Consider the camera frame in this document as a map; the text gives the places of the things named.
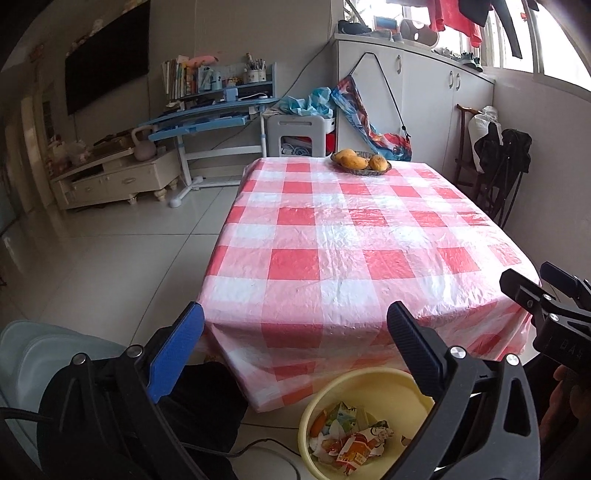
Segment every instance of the yellow plastic basin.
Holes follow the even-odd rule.
[[[398,459],[404,447],[386,441],[384,454],[360,467],[350,477],[312,460],[308,433],[316,417],[325,408],[344,401],[349,407],[363,406],[377,420],[387,420],[390,428],[413,438],[433,406],[430,397],[422,395],[413,378],[395,368],[363,368],[341,375],[326,385],[312,399],[300,420],[298,448],[308,470],[318,480],[379,480]]]

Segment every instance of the cabinet door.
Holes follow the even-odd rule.
[[[413,161],[441,172],[452,115],[452,67],[405,52],[402,74],[402,120],[411,135]]]
[[[398,133],[400,119],[390,96],[388,85],[400,108],[402,98],[402,50],[369,43],[340,41],[338,44],[339,80],[346,77],[365,52],[366,55],[355,72],[353,78],[357,84],[363,105],[368,113],[369,121],[379,133]],[[387,82],[379,69],[382,66]],[[352,148],[353,150],[371,151],[369,145],[356,129],[347,121],[343,112],[337,113],[337,149]]]
[[[443,176],[448,180],[453,179],[456,169],[456,158],[460,147],[460,111],[456,105],[480,110],[487,105],[492,105],[494,85],[472,73],[460,69],[453,69],[453,109],[449,125],[447,151],[443,164]],[[472,144],[468,136],[468,122],[472,115],[466,114],[466,136],[464,140],[463,158],[472,158]]]
[[[75,202],[95,202],[106,197],[107,190],[103,177],[91,177],[72,183]]]

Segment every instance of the white stool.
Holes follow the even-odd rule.
[[[282,137],[308,137],[312,157],[326,156],[326,134],[335,129],[335,119],[321,116],[273,115],[267,120],[269,156],[282,157]]]

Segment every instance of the plastic bag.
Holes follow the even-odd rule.
[[[468,122],[468,134],[470,135],[470,142],[472,143],[472,155],[474,158],[474,165],[477,171],[484,173],[480,166],[480,157],[474,149],[474,144],[488,133],[488,124],[493,122],[499,132],[499,139],[501,145],[503,144],[503,137],[501,135],[501,124],[498,122],[499,112],[493,106],[486,106],[482,109],[482,113],[475,115],[472,120]]]

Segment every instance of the cable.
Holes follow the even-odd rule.
[[[282,453],[276,452],[275,450],[271,450],[270,448],[265,448],[265,447],[253,447],[253,448],[255,450],[262,450],[263,452],[272,453],[273,455],[278,456],[279,458],[283,458],[295,470],[296,480],[301,480],[300,471],[298,470],[297,465],[289,457],[287,457],[286,455],[283,455]]]
[[[254,447],[255,445],[257,445],[259,443],[262,443],[262,442],[273,442],[273,443],[276,443],[277,445],[282,446],[285,450],[289,450],[294,455],[297,455],[298,457],[301,457],[301,455],[299,453],[297,453],[296,451],[290,449],[288,446],[283,445],[279,440],[275,440],[275,439],[259,439],[259,440],[255,440],[254,442],[251,442],[248,445],[246,445],[242,450],[239,450],[239,451],[237,451],[235,453],[218,452],[217,450],[210,450],[209,448],[198,447],[197,445],[193,445],[191,443],[181,442],[181,445],[183,445],[185,448],[188,448],[190,450],[196,450],[198,452],[209,453],[211,455],[218,455],[220,457],[225,457],[225,458],[238,458],[241,455],[243,455],[244,453],[246,453],[251,447]]]
[[[304,65],[304,68],[301,70],[300,74],[299,74],[299,75],[298,75],[298,76],[295,78],[294,82],[293,82],[293,83],[291,84],[291,86],[290,86],[290,87],[287,89],[287,91],[286,91],[286,92],[283,94],[283,96],[287,95],[287,94],[290,92],[290,90],[291,90],[291,89],[294,87],[294,85],[295,85],[295,84],[297,83],[297,81],[300,79],[301,75],[304,73],[304,71],[306,70],[306,68],[308,68],[308,67],[309,67],[309,65],[310,65],[310,63],[312,63],[312,62],[313,62],[313,61],[316,59],[316,57],[317,57],[318,55],[320,55],[320,54],[321,54],[321,53],[324,51],[324,49],[325,49],[325,48],[326,48],[326,47],[329,45],[329,43],[330,43],[330,40],[328,40],[328,42],[326,42],[326,43],[324,44],[324,46],[323,46],[323,47],[320,49],[320,51],[319,51],[319,52],[318,52],[316,55],[314,55],[314,56],[313,56],[313,57],[312,57],[312,58],[311,58],[311,59],[308,61],[308,63],[306,63],[306,65]]]
[[[51,423],[53,419],[32,411],[21,410],[20,408],[0,407],[0,419],[28,420],[40,423]]]
[[[271,427],[269,425],[259,425],[258,423],[247,423],[245,421],[243,421],[241,425],[248,425],[249,427],[261,427],[264,429],[299,430],[299,427]]]

